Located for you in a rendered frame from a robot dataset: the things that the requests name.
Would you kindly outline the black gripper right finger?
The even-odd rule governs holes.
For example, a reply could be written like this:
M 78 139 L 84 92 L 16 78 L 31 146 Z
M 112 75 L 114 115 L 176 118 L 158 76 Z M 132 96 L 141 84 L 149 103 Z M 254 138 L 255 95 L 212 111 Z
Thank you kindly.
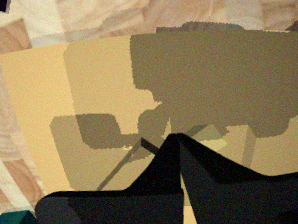
M 205 147 L 185 133 L 180 173 L 197 224 L 270 224 L 298 209 L 298 172 L 263 176 Z

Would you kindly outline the yellow cube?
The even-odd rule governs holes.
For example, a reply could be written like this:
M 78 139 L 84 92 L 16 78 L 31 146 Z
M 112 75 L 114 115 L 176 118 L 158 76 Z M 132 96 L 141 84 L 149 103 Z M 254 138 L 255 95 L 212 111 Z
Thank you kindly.
M 205 145 L 205 147 L 214 149 L 214 151 L 218 151 L 218 149 L 225 147 L 227 144 L 225 139 L 222 139 L 220 132 L 217 131 L 213 124 L 194 125 L 192 129 L 189 129 L 188 132 L 185 132 L 185 135 L 192 137 L 193 140 L 196 140 L 197 143 Z

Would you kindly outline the cyan cube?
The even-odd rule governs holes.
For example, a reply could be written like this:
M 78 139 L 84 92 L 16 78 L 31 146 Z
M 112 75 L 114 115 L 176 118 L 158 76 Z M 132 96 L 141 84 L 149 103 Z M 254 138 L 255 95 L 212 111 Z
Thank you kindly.
M 39 221 L 29 210 L 17 210 L 1 213 L 0 224 L 39 224 Z

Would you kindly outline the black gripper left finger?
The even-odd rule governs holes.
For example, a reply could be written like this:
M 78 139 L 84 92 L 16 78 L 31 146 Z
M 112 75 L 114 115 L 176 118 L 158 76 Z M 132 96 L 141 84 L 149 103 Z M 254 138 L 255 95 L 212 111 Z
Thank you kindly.
M 59 190 L 35 205 L 39 224 L 184 224 L 180 140 L 169 133 L 145 171 L 124 190 Z

